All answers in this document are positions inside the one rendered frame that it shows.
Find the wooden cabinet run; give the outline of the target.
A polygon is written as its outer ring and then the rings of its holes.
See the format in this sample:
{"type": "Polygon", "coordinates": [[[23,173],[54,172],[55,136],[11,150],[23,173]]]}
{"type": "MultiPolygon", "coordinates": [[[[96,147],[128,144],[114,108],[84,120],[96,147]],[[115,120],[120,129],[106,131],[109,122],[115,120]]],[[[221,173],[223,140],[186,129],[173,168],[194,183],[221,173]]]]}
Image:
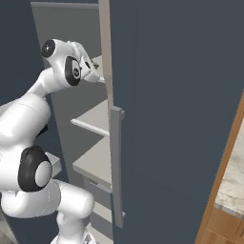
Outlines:
{"type": "Polygon", "coordinates": [[[202,217],[194,244],[239,244],[236,231],[239,229],[242,220],[235,216],[217,209],[214,205],[224,173],[231,157],[235,140],[240,131],[244,117],[244,91],[235,113],[234,122],[228,136],[228,140],[222,154],[222,158],[215,176],[211,194],[202,217]]]}

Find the dark blue fridge door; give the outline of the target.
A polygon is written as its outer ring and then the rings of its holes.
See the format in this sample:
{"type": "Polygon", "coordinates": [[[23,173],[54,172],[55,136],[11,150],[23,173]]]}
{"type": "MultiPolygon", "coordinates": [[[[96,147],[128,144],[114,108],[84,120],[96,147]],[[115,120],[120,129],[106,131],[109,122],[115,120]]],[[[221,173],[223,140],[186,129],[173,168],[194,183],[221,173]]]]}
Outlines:
{"type": "MultiPolygon", "coordinates": [[[[0,106],[22,96],[44,69],[29,0],[0,0],[0,106]]],[[[51,244],[56,215],[6,218],[18,244],[51,244]]]]}

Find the grey freezer rack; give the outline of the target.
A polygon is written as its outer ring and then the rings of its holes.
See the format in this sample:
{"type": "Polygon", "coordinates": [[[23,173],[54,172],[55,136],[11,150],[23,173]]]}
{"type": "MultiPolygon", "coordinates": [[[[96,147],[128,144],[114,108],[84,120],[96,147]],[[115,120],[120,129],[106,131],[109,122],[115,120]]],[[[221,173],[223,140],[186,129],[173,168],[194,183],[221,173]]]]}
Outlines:
{"type": "Polygon", "coordinates": [[[110,139],[104,137],[80,156],[73,169],[88,179],[110,189],[112,187],[110,139]]]}
{"type": "Polygon", "coordinates": [[[92,109],[71,120],[73,125],[103,136],[109,136],[108,101],[104,100],[92,109]]]}
{"type": "Polygon", "coordinates": [[[95,67],[96,72],[99,74],[99,82],[104,83],[104,75],[103,75],[103,64],[102,64],[102,56],[94,57],[92,60],[93,66],[95,67]]]}

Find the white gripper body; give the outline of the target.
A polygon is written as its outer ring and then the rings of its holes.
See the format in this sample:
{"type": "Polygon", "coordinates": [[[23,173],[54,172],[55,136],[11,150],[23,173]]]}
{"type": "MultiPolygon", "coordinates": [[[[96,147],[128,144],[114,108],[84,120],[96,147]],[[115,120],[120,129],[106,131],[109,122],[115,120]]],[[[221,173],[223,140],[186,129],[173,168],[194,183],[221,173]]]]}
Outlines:
{"type": "Polygon", "coordinates": [[[105,79],[97,71],[98,65],[84,56],[80,60],[81,78],[90,83],[104,82],[105,79]]]}

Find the dark blue freezer door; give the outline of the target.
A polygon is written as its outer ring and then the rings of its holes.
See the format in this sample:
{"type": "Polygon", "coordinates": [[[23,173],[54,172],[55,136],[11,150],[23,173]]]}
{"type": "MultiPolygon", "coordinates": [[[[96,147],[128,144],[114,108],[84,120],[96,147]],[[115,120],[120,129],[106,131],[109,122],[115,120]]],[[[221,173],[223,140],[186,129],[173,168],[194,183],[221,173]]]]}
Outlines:
{"type": "Polygon", "coordinates": [[[244,90],[244,0],[98,0],[122,121],[114,244],[194,244],[244,90]]]}

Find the grey freezer drawer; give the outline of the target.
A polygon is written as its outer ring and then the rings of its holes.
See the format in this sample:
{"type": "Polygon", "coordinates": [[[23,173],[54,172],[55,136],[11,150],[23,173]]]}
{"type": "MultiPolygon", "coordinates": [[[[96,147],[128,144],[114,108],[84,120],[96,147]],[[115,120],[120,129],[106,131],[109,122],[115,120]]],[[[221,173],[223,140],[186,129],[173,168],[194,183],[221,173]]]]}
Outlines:
{"type": "Polygon", "coordinates": [[[112,192],[98,183],[84,178],[85,189],[91,192],[95,199],[91,214],[91,226],[113,242],[112,233],[112,192]]]}

